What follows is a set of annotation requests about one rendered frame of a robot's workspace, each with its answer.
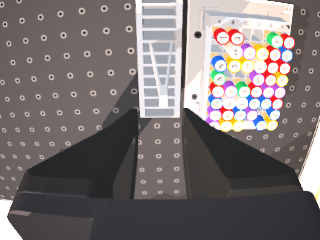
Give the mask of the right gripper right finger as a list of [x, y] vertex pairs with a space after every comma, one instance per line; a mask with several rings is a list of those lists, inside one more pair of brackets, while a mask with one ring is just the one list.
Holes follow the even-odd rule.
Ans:
[[189, 108], [182, 112], [182, 151], [187, 199], [303, 191], [293, 168], [216, 129]]

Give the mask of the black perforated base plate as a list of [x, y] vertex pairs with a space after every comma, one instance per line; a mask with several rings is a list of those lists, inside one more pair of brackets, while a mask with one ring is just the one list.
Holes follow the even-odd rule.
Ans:
[[[223, 131], [302, 174], [320, 123], [320, 0], [293, 5], [295, 40], [274, 130]], [[187, 199], [182, 112], [188, 0], [183, 0], [180, 117], [140, 118], [136, 0], [0, 0], [0, 200], [27, 169], [138, 111], [134, 199]]]

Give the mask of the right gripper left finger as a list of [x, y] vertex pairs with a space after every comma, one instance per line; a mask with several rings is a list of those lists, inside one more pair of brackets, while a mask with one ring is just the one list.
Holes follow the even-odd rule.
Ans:
[[134, 199], [138, 136], [138, 111], [132, 108], [107, 128], [26, 170], [17, 192]]

